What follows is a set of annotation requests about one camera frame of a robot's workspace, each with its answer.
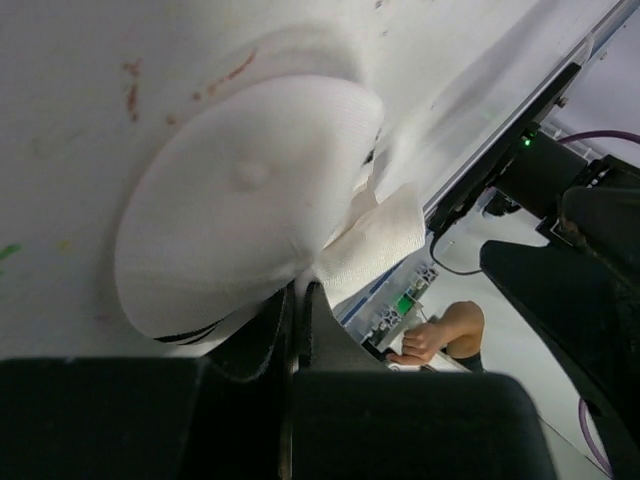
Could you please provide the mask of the person forearm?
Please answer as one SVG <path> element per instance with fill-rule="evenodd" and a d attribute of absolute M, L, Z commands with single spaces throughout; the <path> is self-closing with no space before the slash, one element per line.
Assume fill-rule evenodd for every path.
<path fill-rule="evenodd" d="M 439 324 L 445 328 L 442 351 L 470 372 L 482 373 L 485 329 L 482 309 L 472 301 L 456 302 L 445 310 Z"/>

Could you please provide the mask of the person hand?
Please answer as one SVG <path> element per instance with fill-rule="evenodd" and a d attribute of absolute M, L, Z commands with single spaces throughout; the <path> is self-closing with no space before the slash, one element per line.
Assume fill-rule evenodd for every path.
<path fill-rule="evenodd" d="M 439 324 L 425 323 L 404 333 L 401 352 L 390 353 L 390 362 L 404 366 L 424 366 L 448 343 L 447 329 Z"/>

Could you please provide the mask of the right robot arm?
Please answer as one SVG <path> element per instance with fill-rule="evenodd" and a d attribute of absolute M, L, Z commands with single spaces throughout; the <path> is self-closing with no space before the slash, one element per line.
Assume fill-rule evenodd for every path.
<path fill-rule="evenodd" d="M 585 401 L 612 475 L 639 475 L 639 171 L 524 137 L 497 190 L 538 218 L 544 247 L 489 241 L 481 268 Z"/>

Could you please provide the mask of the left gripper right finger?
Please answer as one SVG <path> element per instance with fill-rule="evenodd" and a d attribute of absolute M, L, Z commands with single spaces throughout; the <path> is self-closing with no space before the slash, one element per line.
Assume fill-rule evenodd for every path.
<path fill-rule="evenodd" d="M 388 368 L 354 340 L 336 319 L 323 286 L 312 281 L 300 302 L 298 364 L 317 372 L 384 372 Z"/>

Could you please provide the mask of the white sock black stripes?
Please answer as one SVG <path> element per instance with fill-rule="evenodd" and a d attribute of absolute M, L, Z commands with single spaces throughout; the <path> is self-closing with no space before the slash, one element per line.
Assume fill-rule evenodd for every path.
<path fill-rule="evenodd" d="M 185 123 L 122 216 L 114 278 L 144 336 L 220 344 L 295 278 L 331 304 L 421 249 L 414 184 L 378 200 L 369 157 L 381 99 L 348 80 L 294 75 L 241 90 Z"/>

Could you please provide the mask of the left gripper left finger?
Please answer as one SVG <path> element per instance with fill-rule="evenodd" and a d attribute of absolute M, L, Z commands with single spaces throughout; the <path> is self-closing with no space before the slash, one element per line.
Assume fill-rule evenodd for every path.
<path fill-rule="evenodd" d="M 288 288 L 273 295 L 258 314 L 206 357 L 223 378 L 252 382 L 268 369 L 277 343 L 287 336 Z"/>

